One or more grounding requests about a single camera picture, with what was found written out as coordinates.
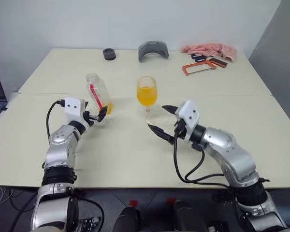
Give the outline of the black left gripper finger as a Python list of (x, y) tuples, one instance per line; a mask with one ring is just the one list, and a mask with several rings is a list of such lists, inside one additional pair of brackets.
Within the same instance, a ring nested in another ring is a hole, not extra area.
[(101, 122), (105, 116), (107, 115), (107, 111), (108, 111), (108, 105), (104, 106), (98, 114), (98, 122)]

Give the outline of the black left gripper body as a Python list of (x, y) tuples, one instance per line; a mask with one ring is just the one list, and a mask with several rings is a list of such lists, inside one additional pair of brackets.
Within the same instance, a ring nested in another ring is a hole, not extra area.
[(94, 121), (99, 122), (100, 116), (99, 115), (91, 115), (90, 112), (88, 110), (86, 110), (87, 105), (88, 105), (88, 102), (86, 101), (85, 102), (85, 110), (83, 112), (83, 118), (88, 123), (89, 126), (93, 126)]

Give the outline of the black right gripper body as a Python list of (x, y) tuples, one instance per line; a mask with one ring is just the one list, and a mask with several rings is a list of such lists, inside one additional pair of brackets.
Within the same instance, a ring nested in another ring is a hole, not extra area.
[(178, 138), (184, 140), (187, 134), (186, 123), (183, 119), (178, 120), (175, 123), (174, 128), (174, 141)]

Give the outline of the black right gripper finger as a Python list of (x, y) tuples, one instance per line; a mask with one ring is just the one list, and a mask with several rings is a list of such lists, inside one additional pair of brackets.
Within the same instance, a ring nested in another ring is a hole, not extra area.
[(162, 108), (173, 115), (176, 115), (176, 112), (178, 110), (177, 106), (172, 105), (163, 105)]
[(170, 144), (174, 143), (174, 137), (165, 133), (163, 129), (154, 126), (154, 125), (150, 125), (148, 124), (148, 127), (161, 139), (167, 141)]

